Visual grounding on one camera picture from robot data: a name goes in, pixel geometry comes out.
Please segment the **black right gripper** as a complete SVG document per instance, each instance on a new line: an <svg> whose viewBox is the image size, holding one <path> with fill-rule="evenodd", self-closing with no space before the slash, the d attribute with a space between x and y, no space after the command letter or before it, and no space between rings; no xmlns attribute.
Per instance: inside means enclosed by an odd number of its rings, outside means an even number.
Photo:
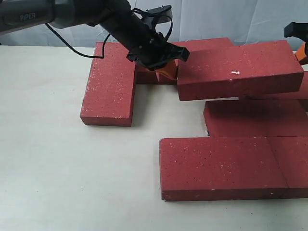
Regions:
<svg viewBox="0 0 308 231"><path fill-rule="evenodd" d="M308 23L291 22L284 28L285 38L298 38L301 40L308 39ZM303 42L295 52L295 56L301 65L308 64L308 44Z"/></svg>

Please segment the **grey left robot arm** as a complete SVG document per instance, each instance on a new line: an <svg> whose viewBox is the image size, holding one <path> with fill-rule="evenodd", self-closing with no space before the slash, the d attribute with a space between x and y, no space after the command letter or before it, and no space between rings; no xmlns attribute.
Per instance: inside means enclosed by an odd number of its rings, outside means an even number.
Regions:
<svg viewBox="0 0 308 231"><path fill-rule="evenodd" d="M127 0L2 0L0 2L0 33L45 25L55 31L86 24L100 25L127 50L127 59L169 79L177 78L176 60L187 61L190 52L168 42L156 25L172 23L171 5L143 11L132 8Z"/></svg>

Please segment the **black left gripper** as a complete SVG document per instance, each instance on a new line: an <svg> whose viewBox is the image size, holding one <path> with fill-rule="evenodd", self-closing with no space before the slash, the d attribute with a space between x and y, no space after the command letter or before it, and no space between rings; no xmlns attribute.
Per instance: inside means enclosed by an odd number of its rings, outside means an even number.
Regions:
<svg viewBox="0 0 308 231"><path fill-rule="evenodd" d="M145 28L147 33L142 44L130 50L127 59L149 70L155 70L157 74L168 79L177 79L177 59L187 61L190 52L186 47L167 42L163 34L156 32L149 24L146 24Z"/></svg>

